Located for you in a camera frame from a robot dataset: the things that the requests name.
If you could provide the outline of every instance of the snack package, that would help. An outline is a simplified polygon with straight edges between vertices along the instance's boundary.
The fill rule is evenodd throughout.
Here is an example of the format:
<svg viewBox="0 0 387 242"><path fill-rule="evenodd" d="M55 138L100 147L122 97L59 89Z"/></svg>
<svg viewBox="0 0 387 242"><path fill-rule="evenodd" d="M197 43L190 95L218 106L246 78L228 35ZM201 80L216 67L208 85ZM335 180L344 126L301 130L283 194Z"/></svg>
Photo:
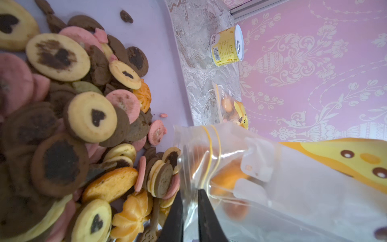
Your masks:
<svg viewBox="0 0 387 242"><path fill-rule="evenodd" d="M227 94L223 88L212 83L215 90L220 123L232 122L248 130L248 119L243 103Z"/></svg>
<svg viewBox="0 0 387 242"><path fill-rule="evenodd" d="M387 142L275 143L231 122L175 127L184 241L205 189L228 239L378 241L387 234Z"/></svg>

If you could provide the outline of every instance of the marble countertop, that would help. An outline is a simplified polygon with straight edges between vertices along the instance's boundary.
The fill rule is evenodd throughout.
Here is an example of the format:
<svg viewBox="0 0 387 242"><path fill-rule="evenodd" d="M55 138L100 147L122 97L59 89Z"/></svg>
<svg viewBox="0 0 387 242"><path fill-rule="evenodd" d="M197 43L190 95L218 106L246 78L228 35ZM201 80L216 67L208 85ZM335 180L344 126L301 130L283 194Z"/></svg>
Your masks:
<svg viewBox="0 0 387 242"><path fill-rule="evenodd" d="M219 123L212 82L241 101L237 63L217 67L211 58L210 37L234 26L234 18L218 0L165 0L182 66L194 125Z"/></svg>

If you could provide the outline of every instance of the barcode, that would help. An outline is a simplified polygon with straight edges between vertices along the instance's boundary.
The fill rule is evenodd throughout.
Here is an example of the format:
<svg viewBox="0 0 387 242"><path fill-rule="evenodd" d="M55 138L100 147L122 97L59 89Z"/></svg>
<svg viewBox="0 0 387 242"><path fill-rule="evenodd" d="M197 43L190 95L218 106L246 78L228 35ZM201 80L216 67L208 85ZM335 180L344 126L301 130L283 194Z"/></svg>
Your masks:
<svg viewBox="0 0 387 242"><path fill-rule="evenodd" d="M215 60L220 60L219 51L217 47L214 47Z"/></svg>

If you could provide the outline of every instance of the green cookie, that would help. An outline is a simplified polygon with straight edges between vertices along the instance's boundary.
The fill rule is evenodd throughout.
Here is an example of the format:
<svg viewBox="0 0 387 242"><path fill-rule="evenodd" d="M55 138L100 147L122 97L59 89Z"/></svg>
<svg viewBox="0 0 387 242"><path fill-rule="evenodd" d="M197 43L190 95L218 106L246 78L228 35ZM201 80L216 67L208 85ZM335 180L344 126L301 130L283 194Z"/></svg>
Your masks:
<svg viewBox="0 0 387 242"><path fill-rule="evenodd" d="M76 81L76 82L72 83L72 86L79 93L95 92L95 93L99 93L99 94L103 95L101 90L98 89L98 87L94 86L93 84L91 84L89 82Z"/></svg>

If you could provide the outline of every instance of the floral wallpaper pattern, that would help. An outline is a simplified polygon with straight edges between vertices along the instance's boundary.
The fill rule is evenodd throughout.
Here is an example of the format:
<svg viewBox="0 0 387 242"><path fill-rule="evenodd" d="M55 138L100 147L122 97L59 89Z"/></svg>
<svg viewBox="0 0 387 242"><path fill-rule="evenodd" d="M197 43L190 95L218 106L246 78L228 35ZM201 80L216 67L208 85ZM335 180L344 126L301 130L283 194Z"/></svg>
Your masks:
<svg viewBox="0 0 387 242"><path fill-rule="evenodd" d="M222 0L228 9L236 8L244 3L250 2L251 0Z"/></svg>
<svg viewBox="0 0 387 242"><path fill-rule="evenodd" d="M386 0L292 0L238 24L251 131L279 142L387 140Z"/></svg>

